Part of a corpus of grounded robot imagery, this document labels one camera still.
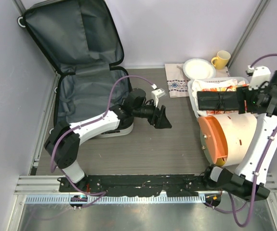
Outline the white cylindrical bin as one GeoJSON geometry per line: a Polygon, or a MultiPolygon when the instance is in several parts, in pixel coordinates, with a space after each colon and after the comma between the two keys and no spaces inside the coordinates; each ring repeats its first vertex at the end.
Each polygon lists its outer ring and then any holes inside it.
{"type": "Polygon", "coordinates": [[[198,118],[202,145],[211,164],[238,165],[254,136],[257,119],[251,113],[218,114],[198,118]]]}

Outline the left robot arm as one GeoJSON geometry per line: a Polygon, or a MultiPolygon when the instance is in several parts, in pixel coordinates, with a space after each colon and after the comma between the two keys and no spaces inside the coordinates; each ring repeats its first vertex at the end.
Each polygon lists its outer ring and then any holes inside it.
{"type": "Polygon", "coordinates": [[[61,169],[76,192],[87,191],[87,175],[77,162],[79,146],[103,133],[133,125],[134,118],[144,118],[156,129],[172,128],[166,107],[158,106],[164,94],[163,89],[155,89],[151,92],[152,98],[147,100],[145,91],[136,88],[122,104],[111,106],[99,116],[75,123],[58,122],[44,144],[51,156],[51,167],[61,169]]]}

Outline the black white space suitcase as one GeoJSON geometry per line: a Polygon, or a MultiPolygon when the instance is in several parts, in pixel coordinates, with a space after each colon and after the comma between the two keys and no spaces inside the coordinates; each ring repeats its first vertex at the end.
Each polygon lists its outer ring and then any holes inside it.
{"type": "Polygon", "coordinates": [[[132,90],[124,49],[103,0],[46,0],[17,19],[59,75],[54,123],[79,122],[121,104],[132,90]]]}

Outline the white plastic mesh basket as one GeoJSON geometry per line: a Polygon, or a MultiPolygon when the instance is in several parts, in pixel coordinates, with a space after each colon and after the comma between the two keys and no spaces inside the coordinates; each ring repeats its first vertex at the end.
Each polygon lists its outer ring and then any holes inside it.
{"type": "Polygon", "coordinates": [[[236,91],[239,86],[246,86],[249,82],[244,77],[215,77],[208,79],[191,80],[188,82],[188,92],[191,101],[192,109],[195,117],[210,116],[214,114],[234,113],[237,111],[213,111],[213,110],[199,110],[198,109],[198,95],[199,91],[236,91]]]}

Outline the orange floral cloth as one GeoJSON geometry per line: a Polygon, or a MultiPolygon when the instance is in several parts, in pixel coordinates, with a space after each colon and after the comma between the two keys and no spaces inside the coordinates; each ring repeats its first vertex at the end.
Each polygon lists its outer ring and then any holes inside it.
{"type": "Polygon", "coordinates": [[[226,87],[202,89],[197,92],[198,110],[210,114],[238,112],[237,88],[248,84],[237,83],[226,87]]]}

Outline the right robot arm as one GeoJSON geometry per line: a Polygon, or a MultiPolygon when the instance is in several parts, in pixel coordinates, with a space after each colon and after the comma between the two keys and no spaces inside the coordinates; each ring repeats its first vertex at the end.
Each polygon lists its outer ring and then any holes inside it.
{"type": "Polygon", "coordinates": [[[237,88],[238,112],[256,113],[257,125],[244,159],[232,173],[211,165],[202,177],[207,190],[224,190],[247,202],[265,200],[267,171],[277,149],[277,70],[266,80],[237,88]]]}

